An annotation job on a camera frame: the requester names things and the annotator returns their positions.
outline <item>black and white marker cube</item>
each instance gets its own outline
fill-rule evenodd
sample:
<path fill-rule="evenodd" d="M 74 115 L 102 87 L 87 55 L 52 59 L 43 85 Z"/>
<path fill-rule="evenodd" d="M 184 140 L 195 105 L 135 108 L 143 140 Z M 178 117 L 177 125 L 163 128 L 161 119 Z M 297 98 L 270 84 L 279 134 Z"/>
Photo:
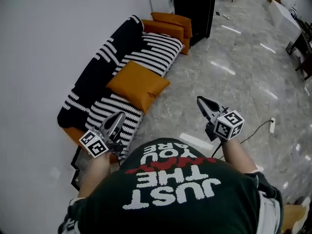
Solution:
<path fill-rule="evenodd" d="M 88 130 L 79 141 L 93 158 L 97 158 L 108 151 L 103 140 L 90 130 Z"/>
<path fill-rule="evenodd" d="M 216 119 L 214 133 L 230 140 L 241 132 L 244 122 L 244 118 L 234 110 Z"/>

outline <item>black cabinet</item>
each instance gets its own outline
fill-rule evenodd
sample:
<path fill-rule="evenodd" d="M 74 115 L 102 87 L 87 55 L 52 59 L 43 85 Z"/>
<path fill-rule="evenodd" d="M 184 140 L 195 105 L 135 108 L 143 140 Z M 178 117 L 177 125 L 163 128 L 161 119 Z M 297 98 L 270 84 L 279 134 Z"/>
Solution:
<path fill-rule="evenodd" d="M 174 3 L 176 15 L 192 20 L 191 46 L 203 37 L 210 36 L 215 0 L 174 0 Z"/>

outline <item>sofa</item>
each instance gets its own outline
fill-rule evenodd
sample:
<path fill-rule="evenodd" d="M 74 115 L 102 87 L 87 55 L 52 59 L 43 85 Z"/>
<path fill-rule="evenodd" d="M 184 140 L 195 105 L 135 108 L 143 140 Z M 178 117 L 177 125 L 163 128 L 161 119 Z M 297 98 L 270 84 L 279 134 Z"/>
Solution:
<path fill-rule="evenodd" d="M 165 76 L 184 48 L 183 42 L 188 41 L 185 38 L 185 28 L 190 30 L 191 20 L 160 14 L 162 22 L 130 16 L 101 46 L 78 78 L 58 115 L 59 126 L 78 145 L 81 146 L 79 139 L 88 129 L 100 126 L 112 113 L 124 111 L 126 120 L 120 134 L 123 151 L 118 158 L 120 160 L 127 157 L 143 112 L 127 99 L 106 88 L 106 84 L 130 60 L 159 76 Z M 111 155 L 111 163 L 117 161 Z"/>

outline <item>gray tiled floor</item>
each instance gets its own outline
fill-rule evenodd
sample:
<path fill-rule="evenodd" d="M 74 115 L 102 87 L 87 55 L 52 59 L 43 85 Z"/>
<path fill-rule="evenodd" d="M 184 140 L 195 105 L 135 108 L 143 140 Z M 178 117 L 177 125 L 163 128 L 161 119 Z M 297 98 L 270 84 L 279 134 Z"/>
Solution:
<path fill-rule="evenodd" d="M 178 56 L 166 76 L 171 85 L 144 117 L 131 150 L 158 137 L 178 138 L 181 133 L 209 142 L 206 120 L 196 104 L 196 96 L 208 96 L 244 116 L 240 140 L 275 116 L 273 135 L 267 123 L 243 145 L 286 201 L 310 194 L 312 101 L 305 95 L 303 75 L 294 71 L 296 58 L 285 51 L 289 40 L 273 26 L 269 5 L 265 0 L 216 0 L 215 11 L 221 16 L 214 15 L 210 38 L 192 47 L 188 56 Z M 197 149 L 210 156 L 215 147 Z"/>

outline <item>person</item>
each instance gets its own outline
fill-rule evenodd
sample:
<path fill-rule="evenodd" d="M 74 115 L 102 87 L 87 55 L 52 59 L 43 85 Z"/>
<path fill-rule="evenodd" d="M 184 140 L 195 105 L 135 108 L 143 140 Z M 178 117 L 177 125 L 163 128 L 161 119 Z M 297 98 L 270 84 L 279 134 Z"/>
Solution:
<path fill-rule="evenodd" d="M 222 149 L 226 162 L 159 138 L 138 147 L 111 174 L 110 153 L 104 153 L 90 162 L 58 233 L 279 233 L 281 193 L 235 138 Z"/>

